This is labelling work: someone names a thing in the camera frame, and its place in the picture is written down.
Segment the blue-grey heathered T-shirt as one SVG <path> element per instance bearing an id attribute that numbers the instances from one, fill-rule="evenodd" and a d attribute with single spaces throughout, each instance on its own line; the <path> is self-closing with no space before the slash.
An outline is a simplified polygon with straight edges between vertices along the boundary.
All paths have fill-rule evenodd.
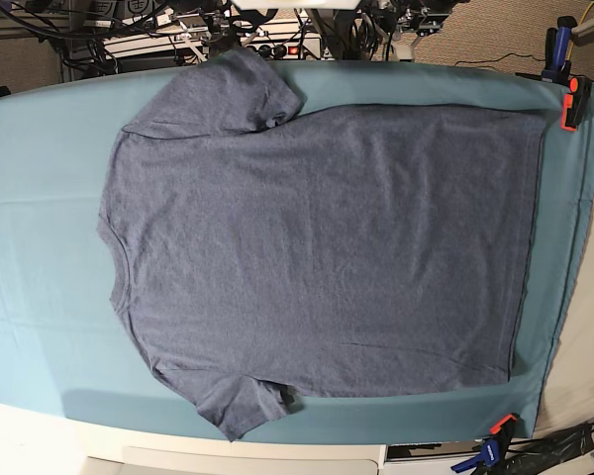
<path id="1" fill-rule="evenodd" d="M 237 50 L 118 133 L 98 232 L 153 377 L 230 440 L 287 416 L 290 393 L 508 382 L 545 120 L 301 106 Z"/>

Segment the teal table cloth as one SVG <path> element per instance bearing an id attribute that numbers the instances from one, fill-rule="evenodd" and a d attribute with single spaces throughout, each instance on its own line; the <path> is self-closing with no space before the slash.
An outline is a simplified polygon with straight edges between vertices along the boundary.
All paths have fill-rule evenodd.
<path id="1" fill-rule="evenodd" d="M 305 112 L 341 104 L 466 104 L 533 110 L 550 121 L 536 241 L 504 386 L 383 399 L 304 398 L 249 442 L 403 444 L 468 440 L 518 413 L 530 435 L 551 405 L 560 337 L 594 325 L 594 91 L 576 132 L 559 126 L 561 87 L 413 63 L 280 61 Z M 117 132 L 172 68 L 0 98 L 0 403 L 113 428 L 217 439 L 158 383 L 109 301 L 110 253 L 96 223 Z"/>

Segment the blue orange clamp bottom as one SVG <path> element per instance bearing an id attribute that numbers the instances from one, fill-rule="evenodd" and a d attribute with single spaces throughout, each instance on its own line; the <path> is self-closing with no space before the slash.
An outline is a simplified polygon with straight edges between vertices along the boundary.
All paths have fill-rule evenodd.
<path id="1" fill-rule="evenodd" d="M 505 461 L 518 421 L 518 415 L 506 415 L 490 429 L 490 435 L 482 442 L 475 456 L 452 465 L 450 470 L 455 474 L 467 471 L 471 474 L 493 474 L 499 464 Z"/>

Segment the orange black clamp top right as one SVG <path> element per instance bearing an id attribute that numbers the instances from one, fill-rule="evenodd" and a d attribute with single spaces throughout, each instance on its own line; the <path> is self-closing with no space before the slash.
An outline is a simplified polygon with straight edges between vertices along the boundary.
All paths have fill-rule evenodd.
<path id="1" fill-rule="evenodd" d="M 563 130 L 575 132 L 587 111 L 592 92 L 592 81 L 585 76 L 573 77 L 569 81 L 569 92 L 564 95 L 560 126 Z"/>

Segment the black power strip red switch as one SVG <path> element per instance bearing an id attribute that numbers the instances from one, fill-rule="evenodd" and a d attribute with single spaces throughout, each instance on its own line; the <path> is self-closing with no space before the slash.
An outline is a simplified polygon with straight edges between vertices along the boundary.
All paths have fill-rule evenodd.
<path id="1" fill-rule="evenodd" d="M 277 45 L 268 44 L 249 45 L 247 49 L 258 54 L 265 60 L 320 60 L 320 56 L 305 45 Z"/>

